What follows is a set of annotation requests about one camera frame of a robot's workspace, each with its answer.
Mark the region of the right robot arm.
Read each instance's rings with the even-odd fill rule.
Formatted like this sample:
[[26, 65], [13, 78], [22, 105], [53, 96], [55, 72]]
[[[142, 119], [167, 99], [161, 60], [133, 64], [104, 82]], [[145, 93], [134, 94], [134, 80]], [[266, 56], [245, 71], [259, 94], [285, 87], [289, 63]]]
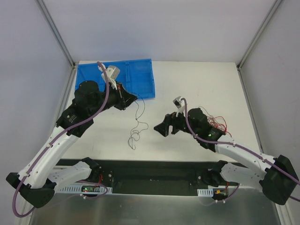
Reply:
[[236, 166], [219, 161], [216, 167], [202, 176], [203, 182], [208, 185], [217, 187], [226, 181], [243, 184], [262, 191], [272, 202], [285, 205], [299, 184], [289, 158], [255, 153], [242, 146], [224, 131], [212, 126], [199, 108], [189, 110], [187, 116], [178, 112], [166, 114], [154, 130], [164, 137], [179, 131], [191, 134], [203, 148], [242, 164]]

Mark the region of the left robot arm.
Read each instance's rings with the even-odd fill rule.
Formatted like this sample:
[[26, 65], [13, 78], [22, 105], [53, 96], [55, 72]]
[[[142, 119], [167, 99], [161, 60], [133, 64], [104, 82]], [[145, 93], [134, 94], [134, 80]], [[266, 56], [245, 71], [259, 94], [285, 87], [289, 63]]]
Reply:
[[99, 90], [95, 81], [82, 82], [75, 90], [72, 104], [56, 121], [52, 134], [38, 154], [20, 172], [11, 172], [6, 177], [6, 181], [15, 188], [13, 206], [16, 206], [17, 195], [34, 208], [41, 208], [57, 191], [74, 182], [99, 182], [100, 166], [89, 157], [60, 172], [52, 172], [52, 169], [93, 124], [96, 115], [111, 107], [125, 110], [137, 99], [120, 82], [116, 83], [116, 87], [107, 84], [104, 91]]

